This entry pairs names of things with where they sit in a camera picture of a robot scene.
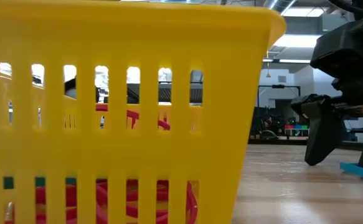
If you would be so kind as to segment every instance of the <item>red cable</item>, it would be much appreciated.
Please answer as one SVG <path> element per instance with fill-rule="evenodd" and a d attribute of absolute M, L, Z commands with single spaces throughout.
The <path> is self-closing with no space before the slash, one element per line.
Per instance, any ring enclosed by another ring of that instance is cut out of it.
<path fill-rule="evenodd" d="M 165 189 L 158 189 L 157 191 L 157 201 L 168 201 L 168 185 L 169 182 L 166 180 L 159 180 L 158 185 L 164 185 Z M 137 180 L 128 180 L 127 187 L 136 187 L 138 186 Z M 96 195 L 97 195 L 97 224 L 107 224 L 107 215 L 102 209 L 102 205 L 108 204 L 108 194 L 107 194 L 107 182 L 105 180 L 98 180 L 96 186 Z M 38 187 L 36 188 L 36 203 L 45 204 L 45 188 Z M 67 185 L 66 188 L 66 206 L 67 207 L 76 207 L 77 206 L 77 186 L 76 185 Z M 126 201 L 133 202 L 138 201 L 138 191 L 127 192 Z M 188 182 L 187 184 L 187 211 L 190 211 L 190 217 L 187 224 L 194 224 L 197 216 L 197 202 L 195 199 L 195 195 L 192 191 L 192 185 Z M 126 214 L 127 216 L 138 218 L 138 208 L 134 205 L 126 205 Z M 167 210 L 156 210 L 156 224 L 167 224 Z M 77 219 L 77 209 L 72 208 L 66 211 L 67 224 L 76 223 Z M 36 215 L 36 223 L 37 224 L 45 224 L 46 215 L 45 214 L 37 214 Z M 12 221 L 6 221 L 5 224 L 14 224 Z"/>
<path fill-rule="evenodd" d="M 95 111 L 104 111 L 104 112 L 107 112 L 108 111 L 108 105 L 105 105 L 105 104 L 96 104 L 95 105 Z M 139 119 L 139 113 L 134 112 L 134 111 L 127 110 L 126 115 L 127 115 L 127 117 L 129 117 L 129 118 L 132 119 L 131 120 L 131 128 L 134 128 L 134 126 L 136 124 L 136 120 Z M 162 127 L 166 131 L 169 131 L 170 130 L 170 125 L 167 124 L 167 122 L 165 122 L 165 121 L 158 120 L 158 126 Z"/>

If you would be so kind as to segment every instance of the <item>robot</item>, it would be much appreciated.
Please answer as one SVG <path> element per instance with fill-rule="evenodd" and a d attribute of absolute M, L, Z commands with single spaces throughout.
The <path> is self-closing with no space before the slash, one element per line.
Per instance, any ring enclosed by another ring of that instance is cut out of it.
<path fill-rule="evenodd" d="M 317 40 L 310 65 L 334 77 L 333 88 L 341 96 L 308 95 L 295 98 L 292 109 L 310 123 L 304 160 L 311 166 L 323 161 L 344 138 L 344 117 L 363 117 L 363 0 L 348 4 L 329 0 L 354 13 L 354 22 L 324 34 Z M 363 152 L 358 163 L 363 168 Z"/>

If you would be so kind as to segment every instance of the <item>wall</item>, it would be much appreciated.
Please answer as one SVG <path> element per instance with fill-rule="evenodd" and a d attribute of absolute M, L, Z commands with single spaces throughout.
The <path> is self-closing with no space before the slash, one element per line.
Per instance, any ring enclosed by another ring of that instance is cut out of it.
<path fill-rule="evenodd" d="M 278 76 L 286 76 L 286 83 L 279 83 Z M 292 73 L 289 73 L 288 69 L 270 69 L 269 72 L 267 69 L 263 69 L 260 73 L 260 82 L 259 85 L 295 85 L 295 76 Z M 293 99 L 296 95 L 289 89 L 273 89 L 273 88 L 264 88 L 261 87 L 259 89 L 260 94 L 260 107 L 270 107 L 275 108 L 275 100 L 276 99 Z"/>
<path fill-rule="evenodd" d="M 301 95 L 314 93 L 313 68 L 309 65 L 295 73 L 295 84 L 301 87 Z"/>
<path fill-rule="evenodd" d="M 341 91 L 335 90 L 331 85 L 334 78 L 327 75 L 326 73 L 318 69 L 313 69 L 313 79 L 314 79 L 314 92 L 316 94 L 328 95 L 328 96 L 342 95 Z"/>

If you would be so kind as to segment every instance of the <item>black metal frame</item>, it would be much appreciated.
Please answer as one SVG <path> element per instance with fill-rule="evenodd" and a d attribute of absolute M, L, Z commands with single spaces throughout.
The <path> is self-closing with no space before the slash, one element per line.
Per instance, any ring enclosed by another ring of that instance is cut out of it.
<path fill-rule="evenodd" d="M 158 81 L 159 83 L 159 101 L 161 102 L 171 102 L 171 84 L 172 82 L 168 81 Z M 190 93 L 193 95 L 194 90 L 197 90 L 198 97 L 191 98 L 190 103 L 202 103 L 202 90 L 203 90 L 203 82 L 190 82 L 191 90 Z M 134 99 L 137 103 L 139 102 L 139 83 L 128 83 L 127 84 L 127 95 L 128 97 Z"/>
<path fill-rule="evenodd" d="M 271 144 L 271 145 L 289 145 L 289 146 L 306 146 L 305 139 L 249 139 L 248 144 Z"/>
<path fill-rule="evenodd" d="M 287 86 L 287 85 L 259 85 L 257 88 L 257 107 L 260 107 L 260 87 L 270 87 L 270 88 L 297 88 L 298 89 L 298 96 L 301 96 L 300 86 Z"/>
<path fill-rule="evenodd" d="M 363 142 L 349 142 L 343 141 L 337 147 L 338 149 L 352 150 L 352 151 L 363 151 Z"/>

